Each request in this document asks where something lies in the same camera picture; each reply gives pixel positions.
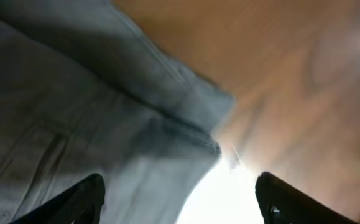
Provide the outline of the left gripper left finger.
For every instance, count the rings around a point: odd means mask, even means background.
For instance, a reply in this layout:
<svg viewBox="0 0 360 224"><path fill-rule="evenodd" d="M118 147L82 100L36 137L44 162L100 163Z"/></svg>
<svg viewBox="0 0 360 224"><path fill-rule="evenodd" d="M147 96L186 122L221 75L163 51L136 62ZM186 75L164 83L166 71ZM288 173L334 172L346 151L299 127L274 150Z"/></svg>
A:
<svg viewBox="0 0 360 224"><path fill-rule="evenodd" d="M103 177L91 174L11 224L98 224L105 193Z"/></svg>

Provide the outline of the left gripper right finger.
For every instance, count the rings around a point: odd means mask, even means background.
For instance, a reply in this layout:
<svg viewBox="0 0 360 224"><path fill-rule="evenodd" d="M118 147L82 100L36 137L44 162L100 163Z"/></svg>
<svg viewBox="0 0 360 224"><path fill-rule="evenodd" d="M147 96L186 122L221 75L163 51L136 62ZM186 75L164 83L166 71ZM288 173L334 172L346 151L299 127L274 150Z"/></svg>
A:
<svg viewBox="0 0 360 224"><path fill-rule="evenodd" d="M257 178L255 193L265 224L356 224L269 172Z"/></svg>

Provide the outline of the grey shorts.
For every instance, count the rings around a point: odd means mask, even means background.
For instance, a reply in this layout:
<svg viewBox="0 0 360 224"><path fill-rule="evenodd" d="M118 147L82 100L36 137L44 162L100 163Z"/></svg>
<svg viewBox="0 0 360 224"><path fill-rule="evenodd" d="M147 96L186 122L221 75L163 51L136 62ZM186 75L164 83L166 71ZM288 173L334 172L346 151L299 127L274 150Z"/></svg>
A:
<svg viewBox="0 0 360 224"><path fill-rule="evenodd" d="M233 103L109 1L0 0L0 223L90 174L101 223L175 223Z"/></svg>

